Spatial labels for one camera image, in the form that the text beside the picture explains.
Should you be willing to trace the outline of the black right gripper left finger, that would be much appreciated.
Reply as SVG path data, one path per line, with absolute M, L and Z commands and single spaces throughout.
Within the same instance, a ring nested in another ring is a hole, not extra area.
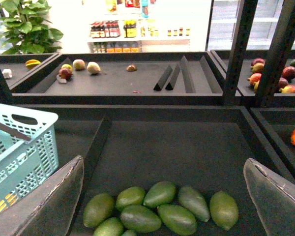
M 65 236 L 84 179 L 76 156 L 26 197 L 0 213 L 0 236 Z

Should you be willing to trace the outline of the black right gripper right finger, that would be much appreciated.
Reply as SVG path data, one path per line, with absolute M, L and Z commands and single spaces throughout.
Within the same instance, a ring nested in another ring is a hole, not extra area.
M 243 174 L 266 234 L 295 236 L 295 184 L 252 158 Z

